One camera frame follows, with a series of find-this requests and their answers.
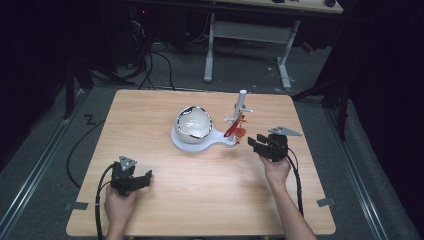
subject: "human hand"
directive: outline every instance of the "human hand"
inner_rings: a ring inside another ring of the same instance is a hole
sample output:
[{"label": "human hand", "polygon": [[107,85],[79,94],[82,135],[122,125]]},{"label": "human hand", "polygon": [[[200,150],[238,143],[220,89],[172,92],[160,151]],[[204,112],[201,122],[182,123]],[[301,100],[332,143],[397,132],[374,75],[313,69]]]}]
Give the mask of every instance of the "human hand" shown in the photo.
[{"label": "human hand", "polygon": [[291,165],[287,158],[279,162],[271,162],[268,158],[259,155],[265,167],[265,177],[271,187],[286,188],[286,180],[289,175]]},{"label": "human hand", "polygon": [[124,197],[119,195],[118,190],[110,185],[106,187],[105,211],[110,224],[107,239],[112,239],[111,235],[123,235],[134,211],[137,193],[138,191],[132,191],[128,197]]}]

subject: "tape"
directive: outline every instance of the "tape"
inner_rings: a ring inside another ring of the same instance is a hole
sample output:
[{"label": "tape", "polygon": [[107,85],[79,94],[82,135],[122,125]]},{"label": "tape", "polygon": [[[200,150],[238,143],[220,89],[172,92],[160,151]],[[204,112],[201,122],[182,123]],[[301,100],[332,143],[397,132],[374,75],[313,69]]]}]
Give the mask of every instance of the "tape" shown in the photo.
[{"label": "tape", "polygon": [[88,207],[88,203],[74,202],[74,203],[67,203],[64,209],[66,211],[71,211],[73,209],[87,210],[87,207]]},{"label": "tape", "polygon": [[319,207],[332,206],[336,204],[336,202],[332,198],[324,198],[324,199],[318,200],[317,203]]}]

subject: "table leg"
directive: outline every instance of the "table leg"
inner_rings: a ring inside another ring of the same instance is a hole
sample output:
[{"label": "table leg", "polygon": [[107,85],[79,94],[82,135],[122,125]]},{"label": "table leg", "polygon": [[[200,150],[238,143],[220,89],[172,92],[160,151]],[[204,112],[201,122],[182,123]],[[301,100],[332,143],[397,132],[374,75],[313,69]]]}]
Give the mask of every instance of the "table leg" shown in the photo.
[{"label": "table leg", "polygon": [[296,33],[297,33],[297,29],[299,28],[299,24],[300,24],[299,20],[294,22],[293,27],[292,27],[290,34],[289,34],[289,39],[287,41],[284,54],[283,54],[282,57],[277,58],[278,70],[280,71],[281,81],[282,81],[282,84],[283,84],[283,88],[285,90],[291,89],[290,79],[289,79],[289,75],[287,74],[287,69],[286,69],[286,61],[287,61],[287,58],[289,56],[290,49],[293,45],[294,38],[296,37]]},{"label": "table leg", "polygon": [[213,70],[213,39],[215,34],[215,13],[211,13],[211,22],[209,26],[209,48],[208,55],[206,56],[205,65],[205,82],[212,82],[212,70]]}]

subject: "desk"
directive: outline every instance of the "desk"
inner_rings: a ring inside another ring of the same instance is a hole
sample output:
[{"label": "desk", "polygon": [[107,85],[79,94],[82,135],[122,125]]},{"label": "desk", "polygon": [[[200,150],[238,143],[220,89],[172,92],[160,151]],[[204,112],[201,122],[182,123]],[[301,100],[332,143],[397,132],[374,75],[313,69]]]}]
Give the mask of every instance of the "desk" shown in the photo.
[{"label": "desk", "polygon": [[[244,4],[258,7],[281,8],[299,11],[313,11],[320,13],[336,13],[341,14],[343,9],[336,2],[333,7],[325,6],[323,0],[301,0],[286,1],[285,3],[273,3],[271,0],[214,0],[214,3],[232,3]],[[277,58],[278,70],[282,81],[283,88],[291,89],[290,79],[287,74],[286,61],[291,46],[300,24],[300,20],[296,20],[291,28],[264,26],[256,24],[235,23],[227,21],[215,21],[215,14],[211,14],[209,26],[209,46],[205,64],[205,82],[212,81],[213,73],[213,43],[215,37],[243,39],[251,41],[272,42],[285,44],[285,49],[281,57]]]},{"label": "desk", "polygon": [[[120,90],[110,108],[77,202],[86,210],[72,211],[67,233],[95,236],[94,199],[104,170],[119,155],[138,161],[134,176],[153,170],[148,188],[139,190],[126,234],[130,236],[231,236],[283,234],[278,211],[266,182],[262,162],[247,144],[247,136],[267,135],[282,125],[303,132],[293,102],[285,95],[247,94],[241,143],[228,148],[215,145],[201,153],[184,153],[171,140],[178,112],[189,105],[203,107],[219,131],[228,129],[224,114],[232,115],[238,94]],[[318,235],[332,234],[335,224],[306,139],[288,137],[299,160],[306,221]],[[297,202],[291,173],[287,188]],[[104,191],[101,204],[104,203]],[[108,220],[101,206],[103,230]]]}]

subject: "red handle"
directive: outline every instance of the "red handle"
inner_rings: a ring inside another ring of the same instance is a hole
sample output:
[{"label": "red handle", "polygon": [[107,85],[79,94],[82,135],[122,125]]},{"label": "red handle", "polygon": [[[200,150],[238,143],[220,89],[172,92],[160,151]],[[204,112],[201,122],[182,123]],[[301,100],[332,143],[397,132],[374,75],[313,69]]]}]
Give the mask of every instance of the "red handle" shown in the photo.
[{"label": "red handle", "polygon": [[233,132],[236,130],[237,126],[238,126],[238,118],[237,120],[234,121],[233,125],[225,132],[224,137],[229,137],[231,136],[231,134],[233,134]]}]

